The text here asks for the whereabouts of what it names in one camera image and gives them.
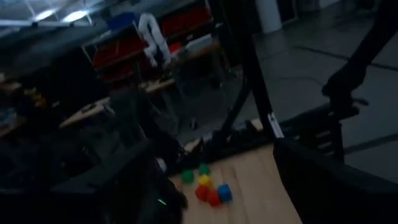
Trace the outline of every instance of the green light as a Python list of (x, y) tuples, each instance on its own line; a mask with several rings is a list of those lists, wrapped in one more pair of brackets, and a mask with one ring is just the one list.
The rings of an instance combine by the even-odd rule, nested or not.
[(160, 203), (167, 205), (164, 201), (162, 201), (161, 199), (157, 199)]

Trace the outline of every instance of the green block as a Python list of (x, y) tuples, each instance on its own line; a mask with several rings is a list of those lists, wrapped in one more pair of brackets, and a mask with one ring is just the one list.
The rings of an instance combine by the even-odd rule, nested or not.
[(200, 164), (200, 166), (199, 166), (199, 174), (200, 175), (203, 175), (203, 174), (209, 175), (210, 174), (209, 167), (206, 164)]
[(181, 179), (182, 179), (182, 182), (184, 182), (186, 184), (191, 184), (191, 183), (193, 183), (195, 176), (193, 175), (192, 170), (185, 170), (181, 174)]

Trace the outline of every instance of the white pillar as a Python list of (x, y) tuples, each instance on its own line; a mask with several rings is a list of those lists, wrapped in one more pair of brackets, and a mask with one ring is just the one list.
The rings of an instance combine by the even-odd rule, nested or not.
[(268, 34), (282, 28), (276, 0), (256, 0), (262, 33)]

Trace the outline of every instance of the ceiling light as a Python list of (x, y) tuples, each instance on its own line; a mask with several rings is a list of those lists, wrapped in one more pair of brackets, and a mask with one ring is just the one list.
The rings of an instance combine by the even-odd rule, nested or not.
[(88, 11), (76, 11), (63, 18), (62, 22), (73, 22), (87, 16), (87, 14)]
[(41, 21), (41, 20), (47, 18), (48, 16), (51, 16), (55, 12), (56, 12), (55, 9), (49, 9), (44, 12), (41, 12), (37, 16), (34, 17), (34, 21)]

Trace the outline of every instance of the gray floor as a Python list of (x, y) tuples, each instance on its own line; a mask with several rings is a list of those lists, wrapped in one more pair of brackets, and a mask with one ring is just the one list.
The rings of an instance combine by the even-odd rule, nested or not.
[[(283, 30), (256, 37), (257, 55), (269, 91), (272, 107), (279, 121), (328, 102), (321, 88), (328, 77), (338, 70), (344, 60), (297, 49), (311, 47), (334, 54), (350, 56), (370, 29), (373, 18), (341, 17), (338, 6), (325, 9), (320, 14), (304, 17)], [(398, 67), (398, 36), (377, 56), (375, 62)], [(234, 79), (227, 85), (229, 97), (235, 99), (241, 84)], [(366, 80), (354, 96), (370, 102), (361, 108), (359, 116), (343, 121), (345, 147), (398, 133), (398, 73), (369, 67)], [(198, 118), (200, 128), (191, 131), (183, 123), (179, 140), (187, 142), (220, 127), (225, 119), (228, 104), (216, 90), (201, 91), (189, 106), (189, 113)], [(253, 97), (249, 97), (239, 115), (238, 122), (257, 117)], [(346, 156), (347, 164), (398, 182), (398, 143), (391, 142)]]

